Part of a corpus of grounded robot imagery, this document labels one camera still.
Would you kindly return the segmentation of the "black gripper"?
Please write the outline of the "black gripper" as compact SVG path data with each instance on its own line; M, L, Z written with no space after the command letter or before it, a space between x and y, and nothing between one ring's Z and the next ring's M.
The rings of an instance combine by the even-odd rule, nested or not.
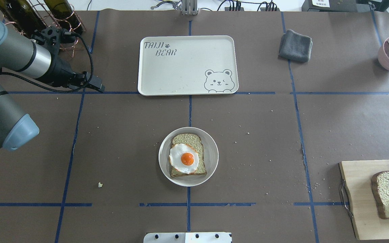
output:
M48 70L41 77L36 78L37 81L51 87L76 90L83 87L100 93L105 92L105 86L101 78L92 76L87 71L77 73L72 70L71 65L66 60L59 57L60 45L74 43L77 38L87 48L87 44L80 34L68 31L68 29L58 29L51 26L41 31L35 30L31 37L39 46L45 48L50 53L51 59Z

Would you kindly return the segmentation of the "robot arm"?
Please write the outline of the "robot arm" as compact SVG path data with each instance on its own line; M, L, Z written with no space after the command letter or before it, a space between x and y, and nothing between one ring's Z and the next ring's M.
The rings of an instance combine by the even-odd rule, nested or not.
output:
M27 38L0 21L0 76L12 76L56 93L92 89L103 93L102 80L94 75L91 53L90 71L76 72L59 56L60 45L79 39L80 34L50 26ZM15 151L39 134L39 128L0 83L0 149Z

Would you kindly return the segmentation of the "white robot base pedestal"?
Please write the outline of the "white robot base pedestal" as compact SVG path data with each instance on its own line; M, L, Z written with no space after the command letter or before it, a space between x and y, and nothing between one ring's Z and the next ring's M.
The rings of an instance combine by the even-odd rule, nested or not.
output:
M229 232L148 233L144 243L232 243Z

